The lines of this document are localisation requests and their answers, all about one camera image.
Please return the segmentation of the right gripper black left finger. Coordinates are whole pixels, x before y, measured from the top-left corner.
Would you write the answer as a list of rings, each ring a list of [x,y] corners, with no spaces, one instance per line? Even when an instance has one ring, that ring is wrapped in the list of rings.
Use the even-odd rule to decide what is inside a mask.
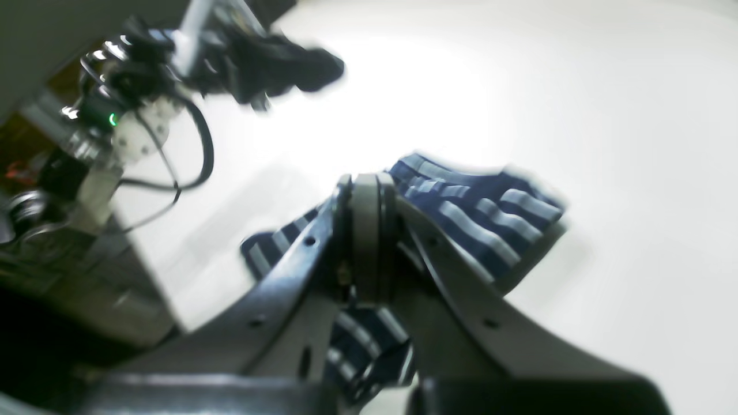
[[[332,324],[345,302],[337,273],[350,257],[352,187],[351,176],[341,176],[266,278],[203,327],[127,363],[124,379],[321,378]]]

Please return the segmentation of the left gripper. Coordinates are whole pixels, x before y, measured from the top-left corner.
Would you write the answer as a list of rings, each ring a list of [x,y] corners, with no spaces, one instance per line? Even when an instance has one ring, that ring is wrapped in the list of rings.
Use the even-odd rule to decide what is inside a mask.
[[[210,81],[216,84],[213,94],[223,91],[253,110],[269,110],[267,94],[283,95],[292,88],[318,92],[342,78],[345,63],[329,51],[272,35],[255,41],[258,85],[264,92],[248,96],[243,92],[245,58],[238,55],[238,46],[267,34],[245,1],[190,1],[174,32],[173,74],[201,93]]]

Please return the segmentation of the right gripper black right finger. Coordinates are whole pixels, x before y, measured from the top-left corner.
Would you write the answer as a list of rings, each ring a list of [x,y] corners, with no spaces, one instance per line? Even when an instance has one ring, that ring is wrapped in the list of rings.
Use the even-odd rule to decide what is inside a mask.
[[[413,341],[419,384],[407,414],[669,414],[644,376],[530,320],[483,283],[451,240],[378,175],[379,215],[395,268],[388,307]]]

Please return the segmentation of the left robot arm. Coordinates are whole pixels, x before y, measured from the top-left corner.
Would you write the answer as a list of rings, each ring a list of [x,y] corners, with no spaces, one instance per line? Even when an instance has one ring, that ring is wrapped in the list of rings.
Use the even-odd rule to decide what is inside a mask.
[[[229,95],[257,111],[293,88],[317,92],[337,81],[344,63],[324,49],[306,49],[266,31],[243,1],[192,1],[181,26],[156,32],[130,18],[118,40],[81,58],[81,97],[62,116],[74,127],[67,152],[89,175],[118,172],[151,153],[165,160],[170,123],[187,111],[201,139],[199,176],[181,184],[124,177],[116,186],[174,193],[178,200],[208,181],[213,138],[192,95]]]

